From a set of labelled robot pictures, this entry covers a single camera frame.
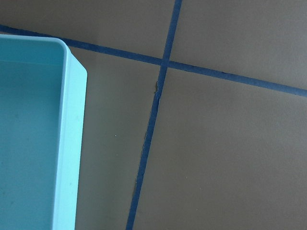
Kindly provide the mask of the light blue plastic bin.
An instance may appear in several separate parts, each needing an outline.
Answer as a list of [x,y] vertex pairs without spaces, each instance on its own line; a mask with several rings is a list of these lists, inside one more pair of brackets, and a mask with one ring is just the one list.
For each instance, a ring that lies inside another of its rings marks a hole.
[[62,40],[1,35],[1,229],[75,228],[86,84]]

